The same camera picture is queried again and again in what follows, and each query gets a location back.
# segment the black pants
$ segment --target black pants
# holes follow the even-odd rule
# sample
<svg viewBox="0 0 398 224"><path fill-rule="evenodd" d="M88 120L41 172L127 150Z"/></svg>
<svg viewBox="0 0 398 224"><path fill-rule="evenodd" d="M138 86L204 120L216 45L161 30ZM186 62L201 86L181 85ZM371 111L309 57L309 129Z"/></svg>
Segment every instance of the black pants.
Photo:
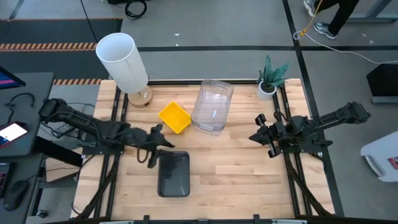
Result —
<svg viewBox="0 0 398 224"><path fill-rule="evenodd" d="M315 1L315 9L318 7L320 0ZM338 34L340 29L347 22L350 15L353 13L355 6L359 0L323 0L318 12L328 9L335 4L339 4L340 7L329 25L329 32L332 34Z"/></svg>

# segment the computer mouse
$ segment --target computer mouse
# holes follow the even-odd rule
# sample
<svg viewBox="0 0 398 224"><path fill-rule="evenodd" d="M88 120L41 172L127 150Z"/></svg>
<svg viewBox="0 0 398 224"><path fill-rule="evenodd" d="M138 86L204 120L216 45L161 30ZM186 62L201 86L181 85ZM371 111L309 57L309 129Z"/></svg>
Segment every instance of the computer mouse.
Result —
<svg viewBox="0 0 398 224"><path fill-rule="evenodd" d="M9 212L17 209L21 205L28 188L29 182L27 180L18 180L12 184L4 196L4 209Z"/></svg>

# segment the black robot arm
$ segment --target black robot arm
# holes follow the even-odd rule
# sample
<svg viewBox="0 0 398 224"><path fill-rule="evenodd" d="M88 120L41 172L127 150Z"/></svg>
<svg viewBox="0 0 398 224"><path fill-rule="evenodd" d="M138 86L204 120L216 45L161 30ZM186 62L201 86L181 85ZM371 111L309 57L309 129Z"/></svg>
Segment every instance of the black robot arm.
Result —
<svg viewBox="0 0 398 224"><path fill-rule="evenodd" d="M157 149L157 146L174 147L160 131L162 125L152 127L150 133L139 128L130 128L129 123L117 121L102 121L68 106L62 99L46 100L39 111L39 116L44 123L65 122L77 129L96 137L98 144L113 147L126 145L144 149L151 152L148 168L156 166L160 156L172 152Z"/></svg>
<svg viewBox="0 0 398 224"><path fill-rule="evenodd" d="M308 119L306 116L293 116L290 120L275 122L272 126L266 126L266 117L260 114L256 124L260 126L256 134L250 136L250 140L263 146L268 144L269 157L278 156L281 151L274 145L284 148L284 152L320 152L321 149L331 145L329 140L320 140L320 131L332 128L339 124L359 124L368 120L371 115L357 102L348 103L346 106L324 116Z"/></svg>

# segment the white lamp shade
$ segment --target white lamp shade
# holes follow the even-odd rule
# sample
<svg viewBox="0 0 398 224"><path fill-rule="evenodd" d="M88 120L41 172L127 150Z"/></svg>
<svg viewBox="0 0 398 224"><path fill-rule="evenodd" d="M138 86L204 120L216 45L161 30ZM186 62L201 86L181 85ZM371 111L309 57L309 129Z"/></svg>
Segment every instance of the white lamp shade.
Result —
<svg viewBox="0 0 398 224"><path fill-rule="evenodd" d="M148 84L148 74L131 36L107 35L95 52L121 91L138 93Z"/></svg>

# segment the white cable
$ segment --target white cable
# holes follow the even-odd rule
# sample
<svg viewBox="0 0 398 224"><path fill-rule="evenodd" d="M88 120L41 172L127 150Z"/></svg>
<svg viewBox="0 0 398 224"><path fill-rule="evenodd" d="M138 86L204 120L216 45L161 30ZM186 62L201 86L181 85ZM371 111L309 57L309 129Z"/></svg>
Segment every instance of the white cable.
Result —
<svg viewBox="0 0 398 224"><path fill-rule="evenodd" d="M295 32L295 33L293 34L293 39L299 40L301 37L299 37L299 35L297 35L297 34L300 34L300 33L301 33L301 31L300 31L300 32ZM333 47L329 47L329 46L326 46L326 45L324 45L324 44L318 43L316 40L312 39L308 34L305 34L305 35L306 35L310 40L312 40L314 43L318 44L319 46L326 47L326 48L328 48L328 49L330 49L330 50L334 50L334 51L339 52L339 53L357 55L357 56L360 56L361 58L367 60L368 62L371 62L371 63L374 63L374 64L378 64L378 65L379 65L379 64L384 64L384 63L398 63L398 60L389 61L389 62L374 62L374 61L372 61L371 59L368 59L367 57L365 57L365 56L363 56L363 55L360 55L360 54L358 54L358 53L349 52L349 51L337 50L337 49L334 49Z"/></svg>

